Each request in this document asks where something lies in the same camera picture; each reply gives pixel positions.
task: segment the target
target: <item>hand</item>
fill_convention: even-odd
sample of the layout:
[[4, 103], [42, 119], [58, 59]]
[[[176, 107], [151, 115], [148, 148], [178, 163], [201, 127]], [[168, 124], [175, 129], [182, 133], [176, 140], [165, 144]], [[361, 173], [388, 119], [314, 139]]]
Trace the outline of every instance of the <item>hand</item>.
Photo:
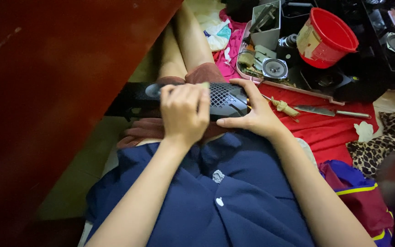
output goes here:
[[164, 139], [189, 149], [202, 138], [208, 127], [209, 89], [192, 84], [162, 87], [161, 115], [165, 129]]
[[225, 128], [242, 128], [266, 138], [271, 138], [281, 130], [288, 130], [269, 107], [254, 82], [245, 79], [231, 79], [231, 84], [244, 87], [249, 97], [251, 111], [243, 117], [230, 117], [217, 120], [217, 125]]

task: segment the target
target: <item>knife handle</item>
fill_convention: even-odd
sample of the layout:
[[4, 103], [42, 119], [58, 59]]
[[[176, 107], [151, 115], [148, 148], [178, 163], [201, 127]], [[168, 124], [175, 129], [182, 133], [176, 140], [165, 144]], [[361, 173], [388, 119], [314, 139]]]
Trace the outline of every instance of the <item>knife handle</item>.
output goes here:
[[341, 115], [350, 115], [350, 116], [355, 116], [355, 117], [362, 117], [362, 118], [368, 118], [370, 119], [371, 116], [365, 113], [352, 113], [352, 112], [346, 112], [346, 111], [336, 111], [337, 114]]

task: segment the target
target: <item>shirt button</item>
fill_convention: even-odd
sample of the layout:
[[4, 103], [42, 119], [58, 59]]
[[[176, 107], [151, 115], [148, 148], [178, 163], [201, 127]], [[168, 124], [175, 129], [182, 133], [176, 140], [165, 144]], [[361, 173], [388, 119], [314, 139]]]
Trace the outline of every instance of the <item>shirt button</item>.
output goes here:
[[219, 204], [219, 206], [223, 206], [222, 197], [216, 198], [216, 202], [217, 202], [217, 204]]

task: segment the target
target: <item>yellow stripe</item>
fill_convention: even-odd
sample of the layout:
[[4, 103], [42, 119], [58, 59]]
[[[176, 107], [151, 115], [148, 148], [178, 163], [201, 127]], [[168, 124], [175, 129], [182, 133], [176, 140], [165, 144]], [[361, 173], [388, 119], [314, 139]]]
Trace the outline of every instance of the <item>yellow stripe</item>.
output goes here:
[[394, 216], [392, 216], [392, 212], [388, 211], [388, 209], [387, 209], [387, 212], [390, 213], [391, 217], [394, 219]]
[[382, 233], [380, 235], [377, 235], [376, 237], [373, 238], [373, 241], [379, 240], [384, 238], [385, 236], [385, 229], [382, 230]]
[[362, 192], [362, 191], [370, 191], [370, 190], [375, 189], [376, 187], [377, 187], [377, 183], [375, 183], [374, 186], [372, 186], [372, 187], [352, 188], [352, 189], [349, 189], [349, 190], [338, 191], [336, 194], [338, 196], [341, 196], [341, 195], [346, 195], [346, 194], [350, 194], [350, 193], [356, 193], [356, 192]]

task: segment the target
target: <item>dark red wooden surface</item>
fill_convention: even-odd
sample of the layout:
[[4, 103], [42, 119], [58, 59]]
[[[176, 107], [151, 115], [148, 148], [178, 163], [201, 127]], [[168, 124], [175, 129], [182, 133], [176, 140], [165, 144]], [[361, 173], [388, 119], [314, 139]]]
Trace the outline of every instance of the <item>dark red wooden surface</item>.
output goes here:
[[0, 0], [0, 244], [82, 147], [182, 0]]

